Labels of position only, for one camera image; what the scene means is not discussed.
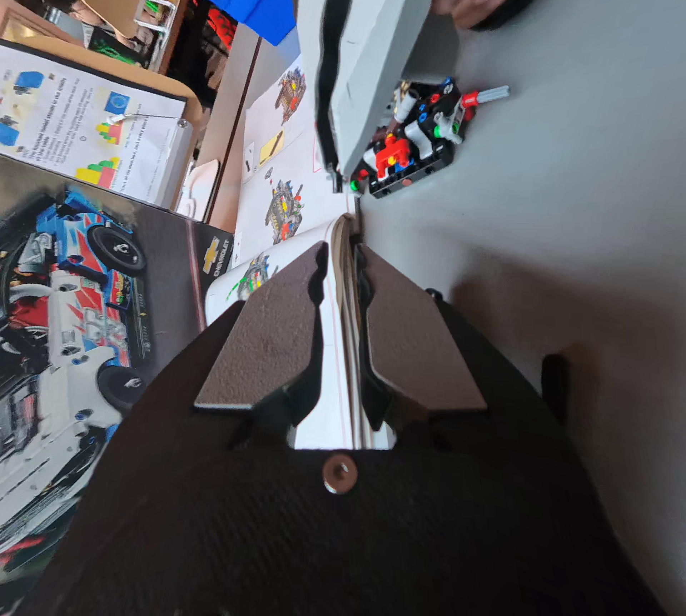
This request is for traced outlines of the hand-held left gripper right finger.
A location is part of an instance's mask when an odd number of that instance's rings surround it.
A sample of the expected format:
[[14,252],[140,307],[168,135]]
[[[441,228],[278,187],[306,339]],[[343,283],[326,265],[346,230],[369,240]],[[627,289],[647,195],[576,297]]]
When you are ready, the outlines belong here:
[[366,245],[356,248],[360,397],[373,429],[480,413],[487,403],[436,300]]

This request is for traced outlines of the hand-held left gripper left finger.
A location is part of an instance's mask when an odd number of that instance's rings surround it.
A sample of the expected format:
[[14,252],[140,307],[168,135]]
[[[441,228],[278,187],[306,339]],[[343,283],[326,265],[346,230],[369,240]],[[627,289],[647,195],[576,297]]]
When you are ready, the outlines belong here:
[[329,246],[318,241],[242,303],[194,406],[298,426],[321,388],[320,307]]

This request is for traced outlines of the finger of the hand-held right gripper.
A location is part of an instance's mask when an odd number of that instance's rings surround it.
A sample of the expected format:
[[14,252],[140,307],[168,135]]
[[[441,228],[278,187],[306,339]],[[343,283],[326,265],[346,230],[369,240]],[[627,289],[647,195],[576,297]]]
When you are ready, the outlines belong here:
[[431,6],[432,0],[348,0],[331,104],[343,178],[362,158]]
[[297,30],[320,161],[334,193],[343,191],[331,110],[348,0],[297,0]]

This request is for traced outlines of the partly built lego assembly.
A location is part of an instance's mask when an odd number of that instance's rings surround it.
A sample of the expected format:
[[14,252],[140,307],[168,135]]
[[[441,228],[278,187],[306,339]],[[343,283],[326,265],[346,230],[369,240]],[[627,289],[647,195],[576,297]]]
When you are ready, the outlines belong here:
[[477,109],[510,93],[508,85],[463,93],[452,77],[403,80],[351,174],[351,191],[384,198],[450,166]]

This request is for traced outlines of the lego instruction booklet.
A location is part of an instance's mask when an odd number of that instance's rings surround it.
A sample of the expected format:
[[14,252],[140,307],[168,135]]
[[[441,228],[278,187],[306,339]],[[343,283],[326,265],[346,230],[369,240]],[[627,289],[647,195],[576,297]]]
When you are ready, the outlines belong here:
[[358,413],[354,312],[346,277],[356,200],[334,193],[315,134],[312,100],[299,55],[245,115],[244,164],[230,268],[205,296],[207,321],[246,302],[312,245],[329,246],[320,306],[324,340],[320,400],[296,430],[298,449],[358,449],[369,426]]

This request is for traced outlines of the lego box with car picture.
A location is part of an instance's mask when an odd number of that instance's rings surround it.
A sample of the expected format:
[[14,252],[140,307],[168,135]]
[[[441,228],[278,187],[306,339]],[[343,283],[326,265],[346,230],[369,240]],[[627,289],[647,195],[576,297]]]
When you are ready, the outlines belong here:
[[49,561],[117,428],[207,326],[233,235],[1,158],[1,582]]

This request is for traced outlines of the light wooden board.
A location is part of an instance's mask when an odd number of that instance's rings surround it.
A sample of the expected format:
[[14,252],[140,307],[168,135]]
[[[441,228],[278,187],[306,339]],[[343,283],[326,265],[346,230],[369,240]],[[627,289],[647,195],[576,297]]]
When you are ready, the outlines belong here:
[[85,69],[101,78],[112,78],[124,85],[146,89],[158,95],[178,97],[185,103],[181,118],[181,139],[175,140],[165,168],[156,204],[174,210],[182,191],[184,176],[193,159],[195,142],[200,136],[202,106],[195,93],[184,83],[160,73],[131,66],[50,36],[20,38],[19,43],[44,58],[53,58],[72,68]]

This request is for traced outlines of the laminated instruction sheet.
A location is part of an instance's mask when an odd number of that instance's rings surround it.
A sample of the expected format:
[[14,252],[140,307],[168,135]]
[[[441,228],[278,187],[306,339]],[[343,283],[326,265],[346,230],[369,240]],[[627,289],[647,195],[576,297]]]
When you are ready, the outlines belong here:
[[1,41],[3,158],[159,207],[184,106]]

